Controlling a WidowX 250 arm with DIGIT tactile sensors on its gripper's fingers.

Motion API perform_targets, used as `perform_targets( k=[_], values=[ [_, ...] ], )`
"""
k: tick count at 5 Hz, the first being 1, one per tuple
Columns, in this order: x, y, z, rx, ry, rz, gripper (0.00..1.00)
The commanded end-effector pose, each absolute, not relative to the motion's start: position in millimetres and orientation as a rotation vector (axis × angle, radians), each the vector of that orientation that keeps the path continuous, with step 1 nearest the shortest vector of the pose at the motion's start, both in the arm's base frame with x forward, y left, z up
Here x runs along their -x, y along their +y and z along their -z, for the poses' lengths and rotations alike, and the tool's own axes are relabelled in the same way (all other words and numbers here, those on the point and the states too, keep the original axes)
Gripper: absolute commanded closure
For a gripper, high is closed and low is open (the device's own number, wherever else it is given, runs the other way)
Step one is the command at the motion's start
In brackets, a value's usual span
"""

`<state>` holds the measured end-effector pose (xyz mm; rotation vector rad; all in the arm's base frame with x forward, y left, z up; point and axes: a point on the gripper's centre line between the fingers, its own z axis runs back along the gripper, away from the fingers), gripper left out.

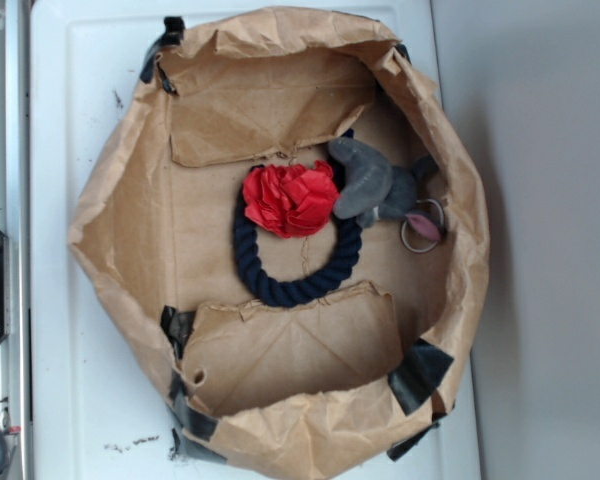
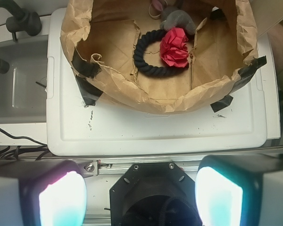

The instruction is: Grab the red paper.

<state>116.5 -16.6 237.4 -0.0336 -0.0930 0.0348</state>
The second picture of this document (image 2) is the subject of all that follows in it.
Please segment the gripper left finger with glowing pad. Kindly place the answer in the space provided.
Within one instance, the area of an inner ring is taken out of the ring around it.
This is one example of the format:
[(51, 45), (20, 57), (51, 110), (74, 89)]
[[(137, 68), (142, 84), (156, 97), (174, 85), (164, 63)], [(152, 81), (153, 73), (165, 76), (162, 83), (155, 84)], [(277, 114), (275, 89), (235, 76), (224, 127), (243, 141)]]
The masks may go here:
[(87, 188), (71, 160), (0, 160), (0, 226), (81, 226)]

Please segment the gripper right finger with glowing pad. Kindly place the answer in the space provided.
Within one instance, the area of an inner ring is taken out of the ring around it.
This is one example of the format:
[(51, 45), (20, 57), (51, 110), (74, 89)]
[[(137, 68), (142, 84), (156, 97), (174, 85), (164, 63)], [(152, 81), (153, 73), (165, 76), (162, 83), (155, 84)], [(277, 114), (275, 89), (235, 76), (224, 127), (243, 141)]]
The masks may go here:
[(283, 226), (283, 154), (208, 155), (195, 197), (206, 226)]

